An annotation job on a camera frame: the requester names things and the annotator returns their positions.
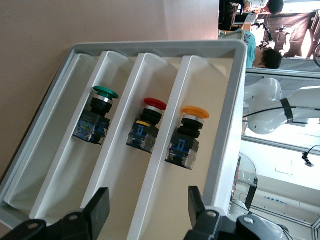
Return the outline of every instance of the teal shirt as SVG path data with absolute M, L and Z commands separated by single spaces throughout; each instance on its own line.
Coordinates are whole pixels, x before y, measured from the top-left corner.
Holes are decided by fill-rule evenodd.
M 252 65 L 254 64 L 254 61 L 256 59 L 256 38 L 251 32 L 245 31 L 244 42 L 248 46 L 246 67 L 252 68 Z

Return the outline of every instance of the black cable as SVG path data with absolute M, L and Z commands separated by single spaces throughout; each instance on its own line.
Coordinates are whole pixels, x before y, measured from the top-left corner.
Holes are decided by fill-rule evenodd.
M 268 112 L 268 111 L 272 111 L 272 110 L 278 110 L 278 109 L 284 109 L 285 110 L 285 109 L 297 109 L 297 108 L 308 109 L 308 107 L 301 107 L 301 106 L 290 106 L 290 107 L 280 106 L 280 107 L 269 108 L 269 109 L 265 109 L 265 110 L 261 110 L 261 111 L 256 111 L 256 112 L 253 112 L 253 113 L 250 113 L 250 114 L 244 116 L 243 118 L 247 118 L 247 117 L 250 117 L 252 115 L 256 115 L 256 114 L 260 114 L 260 113 L 264 113 L 264 112 Z M 320 108 L 309 107 L 309 109 L 313 109 L 314 111 L 320 111 Z
M 279 226 L 282 230 L 283 230 L 283 232 L 284 232 L 284 235 L 286 236 L 286 238 L 287 239 L 291 239 L 291 240 L 294 240 L 293 239 L 293 237 L 292 236 L 290 236 L 290 233 L 289 232 L 287 232 L 287 230 L 286 229 L 284 229 L 284 228 L 282 228 L 281 226 Z
M 309 155 L 310 151 L 311 151 L 312 149 L 314 149 L 314 147 L 317 147 L 317 146 L 320 146 L 320 145 L 314 145 L 314 146 L 308 151 L 308 153 L 307 153 L 306 155 Z
M 269 109 L 265 109 L 265 110 L 261 110 L 261 111 L 256 111 L 256 112 L 253 112 L 253 113 L 250 113 L 250 114 L 244 116 L 243 118 L 247 118 L 247 117 L 250 117 L 252 115 L 268 112 L 268 111 L 271 111 L 271 110 L 278 110 L 278 109 L 285 109 L 285 108 L 283 106 L 280 106 L 280 107 L 269 108 Z
M 320 43 L 314 47 L 312 54 L 313 54 L 313 61 L 320 68 L 320 64 L 317 62 L 317 58 L 316 58 L 316 51 L 318 50 L 319 47 L 320 47 Z
M 307 123 L 307 122 L 302 122 L 302 121 L 293 121 L 292 122 L 293 124 L 303 124 L 303 125 L 306 125 L 306 124 L 309 124 L 309 125 L 320 125 L 320 123 Z

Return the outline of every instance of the red button cap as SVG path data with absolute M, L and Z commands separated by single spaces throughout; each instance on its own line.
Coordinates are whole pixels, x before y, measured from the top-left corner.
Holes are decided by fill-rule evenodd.
M 158 99 L 147 97 L 144 99 L 145 104 L 155 107 L 160 110 L 166 110 L 167 104 L 165 104 L 163 101 L 160 101 Z

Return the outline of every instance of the green button cap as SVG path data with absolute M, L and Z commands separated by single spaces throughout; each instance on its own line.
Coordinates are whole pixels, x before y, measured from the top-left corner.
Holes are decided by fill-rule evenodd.
M 94 86 L 93 90 L 97 91 L 97 93 L 96 93 L 97 95 L 105 97 L 110 100 L 112 100 L 112 98 L 114 98 L 114 99 L 119 98 L 118 94 L 116 94 L 114 91 L 112 91 L 108 88 L 105 88 L 103 86 Z

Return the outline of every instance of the screw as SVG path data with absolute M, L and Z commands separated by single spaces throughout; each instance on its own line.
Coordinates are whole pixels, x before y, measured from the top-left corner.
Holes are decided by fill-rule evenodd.
M 217 214 L 216 214 L 214 211 L 208 211 L 206 214 L 207 214 L 209 217 L 213 217 L 213 218 L 215 218 L 215 217 L 217 216 Z
M 248 224 L 254 224 L 254 220 L 250 217 L 244 217 L 243 220 Z
M 72 215 L 72 216 L 69 217 L 69 220 L 73 221 L 73 220 L 76 220 L 77 218 L 78 218 L 77 215 Z
M 39 224 L 38 223 L 31 223 L 29 226 L 28 226 L 28 229 L 35 229 L 35 228 L 37 228 L 39 226 Z

